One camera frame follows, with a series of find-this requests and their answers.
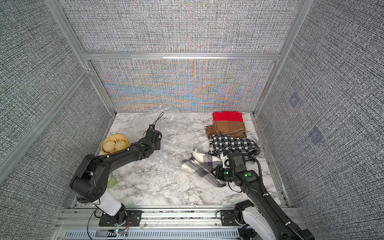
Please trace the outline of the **clear plastic vacuum bag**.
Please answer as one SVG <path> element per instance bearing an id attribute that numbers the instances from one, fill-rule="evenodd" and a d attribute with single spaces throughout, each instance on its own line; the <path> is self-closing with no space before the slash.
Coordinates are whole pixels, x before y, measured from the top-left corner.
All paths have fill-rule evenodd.
<path id="1" fill-rule="evenodd" d="M 162 134 L 160 149 L 149 157 L 152 162 L 172 170 L 201 176 L 210 174 L 204 161 L 208 160 L 210 164 L 212 158 L 204 158 L 197 130 L 192 127 L 192 121 L 186 114 L 164 104 L 149 110 L 140 119 L 146 121 L 146 127 L 155 125 L 155 129 Z"/>

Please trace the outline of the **black white houndstooth scarf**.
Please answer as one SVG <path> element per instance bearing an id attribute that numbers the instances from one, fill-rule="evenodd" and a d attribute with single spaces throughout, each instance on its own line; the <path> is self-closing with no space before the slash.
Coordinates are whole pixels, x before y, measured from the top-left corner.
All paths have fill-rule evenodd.
<path id="1" fill-rule="evenodd" d="M 226 135 L 212 135 L 209 154 L 219 157 L 224 152 L 245 153 L 256 158 L 260 154 L 261 149 L 259 145 L 251 139 Z"/>

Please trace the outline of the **grey cream plaid scarf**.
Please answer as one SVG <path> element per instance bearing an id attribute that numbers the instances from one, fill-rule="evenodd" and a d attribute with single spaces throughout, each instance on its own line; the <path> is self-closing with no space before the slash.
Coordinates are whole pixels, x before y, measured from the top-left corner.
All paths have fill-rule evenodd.
<path id="1" fill-rule="evenodd" d="M 214 187 L 223 188 L 226 186 L 226 183 L 217 180 L 211 173 L 217 166 L 223 166 L 223 162 L 220 158 L 202 153 L 191 153 L 190 158 L 184 160 L 181 165 L 182 170 L 188 173 L 197 174 Z"/>

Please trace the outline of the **brown striped fringed scarf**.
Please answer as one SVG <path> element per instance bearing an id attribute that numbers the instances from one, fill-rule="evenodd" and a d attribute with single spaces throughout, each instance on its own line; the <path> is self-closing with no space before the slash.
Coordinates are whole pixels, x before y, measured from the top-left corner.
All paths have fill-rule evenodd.
<path id="1" fill-rule="evenodd" d="M 243 122 L 214 121 L 212 125 L 205 127 L 206 137 L 211 139 L 213 135 L 226 135 L 236 138 L 246 138 L 246 126 Z"/>

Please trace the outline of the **red knitted scarf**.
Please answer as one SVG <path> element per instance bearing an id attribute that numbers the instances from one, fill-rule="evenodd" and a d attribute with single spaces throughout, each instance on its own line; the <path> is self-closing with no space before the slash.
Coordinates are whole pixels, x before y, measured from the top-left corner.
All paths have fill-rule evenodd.
<path id="1" fill-rule="evenodd" d="M 214 112 L 213 113 L 214 122 L 243 122 L 242 113 L 236 111 L 223 111 L 223 112 Z"/>

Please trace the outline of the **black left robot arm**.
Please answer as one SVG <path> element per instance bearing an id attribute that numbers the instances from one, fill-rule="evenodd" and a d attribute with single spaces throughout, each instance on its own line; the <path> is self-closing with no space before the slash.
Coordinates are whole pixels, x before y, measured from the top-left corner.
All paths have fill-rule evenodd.
<path id="1" fill-rule="evenodd" d="M 108 177 L 113 171 L 148 158 L 161 148 L 162 134 L 151 125 L 143 138 L 109 155 L 87 155 L 70 181 L 70 188 L 111 217 L 120 216 L 125 206 L 108 191 Z"/>

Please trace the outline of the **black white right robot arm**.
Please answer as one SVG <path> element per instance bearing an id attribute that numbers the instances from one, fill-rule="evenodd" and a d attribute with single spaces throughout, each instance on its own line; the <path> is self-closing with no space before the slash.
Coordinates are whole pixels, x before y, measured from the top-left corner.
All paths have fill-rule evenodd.
<path id="1" fill-rule="evenodd" d="M 313 240 L 308 229 L 301 229 L 276 203 L 264 185 L 262 167 L 245 153 L 223 153 L 222 166 L 212 170 L 217 180 L 234 183 L 248 196 L 235 205 L 236 221 L 248 225 L 263 240 Z"/>

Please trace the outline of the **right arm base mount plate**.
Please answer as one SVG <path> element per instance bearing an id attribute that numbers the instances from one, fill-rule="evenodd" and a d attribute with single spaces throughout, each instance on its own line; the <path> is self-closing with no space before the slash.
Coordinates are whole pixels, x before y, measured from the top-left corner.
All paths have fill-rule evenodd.
<path id="1" fill-rule="evenodd" d="M 240 226 L 238 222 L 239 211 L 236 209 L 232 210 L 220 210 L 219 218 L 221 220 L 222 226 Z"/>

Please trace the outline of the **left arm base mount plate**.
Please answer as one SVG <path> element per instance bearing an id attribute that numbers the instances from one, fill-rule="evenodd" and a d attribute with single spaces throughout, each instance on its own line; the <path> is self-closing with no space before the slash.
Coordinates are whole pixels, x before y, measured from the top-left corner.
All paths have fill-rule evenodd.
<path id="1" fill-rule="evenodd" d="M 103 213 L 100 217 L 99 227 L 138 227 L 142 213 L 140 210 L 126 210 L 125 213 L 119 212 L 115 216 Z"/>

